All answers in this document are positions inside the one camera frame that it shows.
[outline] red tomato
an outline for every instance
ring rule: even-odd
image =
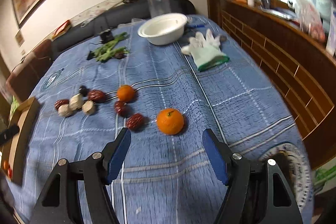
[[[13,170],[11,168],[8,168],[7,175],[10,179],[12,179]]]

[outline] orange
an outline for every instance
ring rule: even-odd
[[[7,171],[8,168],[9,168],[8,160],[4,160],[4,161],[3,161],[3,169],[4,169],[5,171]]]
[[[117,96],[120,101],[129,102],[135,97],[135,90],[130,85],[122,85],[118,88]]]
[[[166,108],[158,114],[156,124],[164,134],[175,135],[183,128],[184,118],[177,109]]]

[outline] blue gripper pad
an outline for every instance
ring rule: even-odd
[[[105,177],[105,182],[107,183],[107,185],[110,185],[112,181],[118,177],[120,169],[125,160],[128,148],[131,144],[130,130],[128,128],[123,128],[113,144],[117,144],[118,146],[108,163],[107,177]]]
[[[229,180],[226,162],[217,148],[217,145],[220,144],[220,142],[211,129],[203,131],[202,142],[217,179],[223,184],[226,184]]]

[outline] blue tablecloth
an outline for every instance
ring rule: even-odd
[[[11,184],[16,209],[30,218],[36,200],[53,166],[61,158],[70,162],[86,159],[113,141],[125,126],[110,100],[97,112],[63,118],[54,102],[78,93],[80,85],[116,95],[120,85],[132,85],[138,98],[130,106],[149,121],[145,129],[132,133],[132,142],[119,177],[107,187],[120,223],[212,223],[223,201],[226,187],[216,179],[204,151],[201,136],[211,128],[234,152],[259,159],[270,148],[283,143],[301,159],[296,183],[297,201],[306,224],[312,215],[310,168],[295,122],[269,79],[254,61],[218,25],[193,16],[194,29],[205,34],[227,35],[221,49],[226,64],[198,72],[192,57],[180,47],[190,31],[177,42],[157,47],[137,35],[141,23],[119,28],[128,32],[120,42],[130,51],[127,58],[102,64],[86,60],[98,46],[93,38],[69,49],[53,63],[32,95],[41,104],[26,157],[22,188]],[[156,126],[160,110],[172,107],[185,116],[187,127],[179,135],[167,136]],[[84,185],[79,183],[85,223],[91,223]]]

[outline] plastic bag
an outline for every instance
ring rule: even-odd
[[[320,13],[315,6],[309,0],[295,0],[294,8],[300,23],[300,29],[317,41],[324,43],[326,35]]]
[[[336,8],[331,7],[331,18],[330,18],[330,30],[329,30],[329,37],[326,46],[326,50],[331,55],[335,54],[336,51]]]
[[[142,19],[142,18],[132,18],[132,21],[130,23],[119,24],[117,28],[133,26],[133,25],[138,24],[139,22],[142,22],[142,21],[146,21],[146,20]]]

